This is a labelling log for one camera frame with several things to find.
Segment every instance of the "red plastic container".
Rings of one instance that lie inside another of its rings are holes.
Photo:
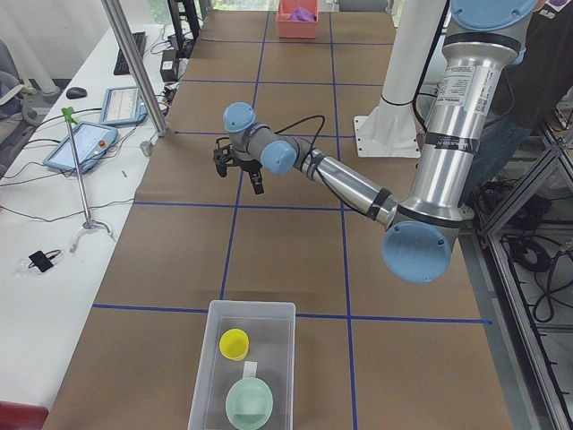
[[[316,16],[316,21],[289,21],[290,14],[303,7]],[[277,33],[280,38],[314,39],[319,29],[318,0],[280,0],[277,11]]]
[[[0,430],[39,430],[44,426],[47,409],[0,401]]]

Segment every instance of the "white desk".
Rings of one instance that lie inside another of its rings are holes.
[[[132,31],[147,32],[146,50],[149,51],[159,41],[162,28],[160,25],[134,26]],[[70,83],[70,86],[85,88],[88,97],[69,100],[62,95],[47,118],[61,115],[61,108],[68,106],[73,106],[76,111],[101,108],[106,88],[134,85],[131,75],[112,74],[116,55],[117,43],[109,30]],[[149,52],[143,57],[156,94],[163,88],[159,75],[160,59],[161,55],[154,56]],[[97,123],[99,112],[75,117]],[[120,136],[130,130],[131,127],[121,128]],[[90,206],[133,198],[148,163],[139,145],[154,133],[153,124],[147,118],[124,142],[117,157],[100,161],[85,175]],[[41,126],[32,139],[60,140],[65,136],[65,124],[54,120]],[[29,161],[41,163],[53,148],[37,147],[50,143],[31,143],[6,175],[14,175]],[[0,184],[49,173],[52,171],[33,165],[15,179],[3,179]],[[0,187],[0,204],[46,219],[81,211],[75,176],[65,178],[57,175],[23,185]],[[95,210],[93,216],[111,223],[118,237],[130,207],[130,203],[111,206]],[[83,215],[46,223],[0,210],[0,400],[47,408],[51,408],[54,402],[115,248],[115,242],[106,232],[98,230],[83,236],[75,254],[69,254],[72,234],[83,222]],[[27,258],[38,250],[48,252],[54,249],[65,250],[65,255],[50,271],[33,277],[14,275],[20,258]]]

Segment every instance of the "computer mouse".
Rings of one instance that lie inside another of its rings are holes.
[[[68,99],[81,99],[88,95],[88,92],[82,87],[71,87],[65,92]]]

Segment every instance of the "keyboard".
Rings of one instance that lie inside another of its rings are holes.
[[[137,46],[137,50],[140,51],[141,57],[143,57],[143,53],[145,52],[145,40],[146,35],[145,31],[140,31],[138,33],[132,33],[133,40],[135,40],[135,45]],[[129,65],[127,64],[127,60],[125,59],[124,53],[120,49],[117,53],[117,60],[115,61],[114,67],[114,74],[129,74]]]

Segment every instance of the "tablet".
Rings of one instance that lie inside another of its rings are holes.
[[[108,125],[80,122],[73,128],[73,139],[78,150],[81,172],[84,173],[98,162],[115,143],[117,129]],[[75,170],[70,137],[64,138],[44,159],[44,166],[59,170]]]
[[[108,88],[99,122],[103,125],[135,125],[147,116],[137,87]]]

